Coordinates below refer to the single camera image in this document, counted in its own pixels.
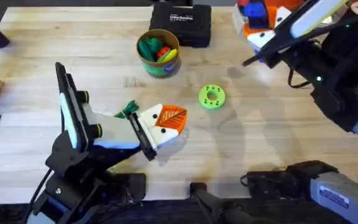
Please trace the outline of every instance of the cable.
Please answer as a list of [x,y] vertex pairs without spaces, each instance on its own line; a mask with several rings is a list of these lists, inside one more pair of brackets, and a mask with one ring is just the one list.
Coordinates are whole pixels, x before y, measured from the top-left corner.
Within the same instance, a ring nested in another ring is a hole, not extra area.
[[[60,117],[61,117],[61,123],[60,123],[60,127],[61,127],[61,133],[63,133],[65,131],[65,117],[63,115],[63,111],[60,110]],[[38,185],[37,189],[35,190],[31,200],[30,200],[30,204],[29,207],[27,209],[27,211],[24,214],[24,218],[23,218],[23,224],[26,224],[28,222],[29,216],[31,214],[31,210],[32,207],[34,205],[35,199],[38,197],[38,194],[42,188],[42,186],[44,185],[45,181],[47,181],[50,173],[52,172],[51,168],[49,168],[49,170],[47,171],[47,173],[44,175],[44,177],[42,178],[40,184]]]
[[338,29],[338,28],[344,27],[346,25],[353,25],[353,24],[356,24],[356,23],[358,23],[358,17],[348,19],[347,21],[338,22],[336,24],[326,26],[326,27],[323,27],[323,28],[315,29],[314,31],[312,31],[312,32],[310,32],[308,34],[305,34],[305,35],[302,35],[302,36],[300,36],[298,38],[290,40],[287,43],[279,45],[278,47],[271,47],[271,48],[269,48],[267,50],[262,50],[262,51],[259,52],[259,54],[255,55],[255,56],[253,56],[251,58],[248,58],[245,62],[242,63],[242,65],[243,66],[248,66],[248,65],[254,63],[255,61],[257,61],[259,59],[262,59],[264,57],[267,57],[267,56],[269,56],[271,54],[274,54],[274,53],[278,52],[279,50],[283,50],[283,49],[285,49],[287,47],[292,47],[292,46],[294,46],[296,44],[299,44],[300,42],[312,39],[312,38],[317,37],[317,36],[319,36],[321,34],[331,32],[334,29]]
[[26,223],[27,223],[27,221],[28,221],[28,219],[29,219],[29,216],[30,216],[30,214],[31,214],[31,210],[32,210],[32,207],[33,207],[33,205],[34,205],[35,199],[37,198],[37,196],[38,196],[38,194],[39,194],[39,192],[40,192],[42,186],[44,185],[45,181],[48,179],[48,177],[49,177],[51,171],[52,171],[51,169],[49,169],[49,170],[47,171],[47,173],[46,173],[46,174],[44,175],[44,177],[42,178],[40,184],[38,185],[37,189],[35,190],[35,192],[34,192],[32,198],[31,198],[31,200],[30,200],[29,208],[27,209],[27,211],[26,211],[26,213],[25,213],[25,215],[24,215],[23,224],[26,224]]
[[292,85],[292,76],[293,76],[294,69],[290,68],[290,73],[288,74],[288,85],[292,88],[302,88],[310,84],[310,82],[305,81],[301,84]]

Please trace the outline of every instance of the blue label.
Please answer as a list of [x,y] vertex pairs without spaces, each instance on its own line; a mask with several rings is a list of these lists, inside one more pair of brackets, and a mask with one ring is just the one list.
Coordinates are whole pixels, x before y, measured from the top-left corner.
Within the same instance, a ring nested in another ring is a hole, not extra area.
[[320,194],[345,208],[349,208],[349,199],[333,190],[320,186]]
[[177,65],[177,60],[178,59],[176,58],[175,60],[173,60],[173,61],[171,61],[169,63],[166,63],[164,65],[164,72],[171,73],[175,69],[175,67]]

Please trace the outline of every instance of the green cup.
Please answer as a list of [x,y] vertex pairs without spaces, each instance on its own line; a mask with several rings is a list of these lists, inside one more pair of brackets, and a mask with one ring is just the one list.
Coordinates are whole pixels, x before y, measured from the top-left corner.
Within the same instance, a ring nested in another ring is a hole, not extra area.
[[[139,53],[139,41],[143,40],[144,38],[153,38],[156,37],[160,39],[163,43],[164,47],[169,47],[170,49],[177,49],[178,53],[175,57],[173,57],[171,60],[167,62],[151,62],[146,60],[141,56]],[[180,57],[179,57],[179,40],[177,37],[172,34],[171,32],[163,29],[154,29],[149,30],[145,34],[143,34],[136,42],[136,51],[139,56],[139,58],[142,61],[142,64],[144,68],[146,69],[146,72],[150,74],[153,77],[156,78],[166,78],[174,75],[180,68]]]

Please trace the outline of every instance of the black case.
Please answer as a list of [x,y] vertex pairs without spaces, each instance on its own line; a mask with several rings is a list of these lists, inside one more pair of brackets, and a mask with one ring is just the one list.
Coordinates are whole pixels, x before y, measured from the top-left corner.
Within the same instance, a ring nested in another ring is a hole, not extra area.
[[207,47],[211,40],[211,6],[173,7],[170,3],[154,4],[149,30],[165,29],[187,47]]

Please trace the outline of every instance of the wooden table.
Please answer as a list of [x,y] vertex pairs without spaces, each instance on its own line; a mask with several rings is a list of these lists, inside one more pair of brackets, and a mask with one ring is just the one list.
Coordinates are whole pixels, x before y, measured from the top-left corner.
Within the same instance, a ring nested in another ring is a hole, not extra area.
[[[231,7],[213,8],[207,49],[181,48],[182,66],[159,80],[142,68],[137,38],[149,27],[151,7],[9,8],[0,29],[12,40],[0,50],[0,203],[28,202],[47,167],[60,132],[55,62],[66,65],[78,89],[88,90],[96,112],[114,114],[136,99],[141,109],[157,103],[188,109],[177,141],[148,162],[142,153],[118,172],[147,174],[146,199],[185,198],[190,182],[203,181],[221,197],[248,193],[239,177],[319,159],[358,182],[358,136],[325,118],[311,89],[287,85],[288,68],[261,63],[236,34]],[[294,82],[301,82],[296,76]],[[198,103],[205,84],[222,86],[226,104],[208,111]]]

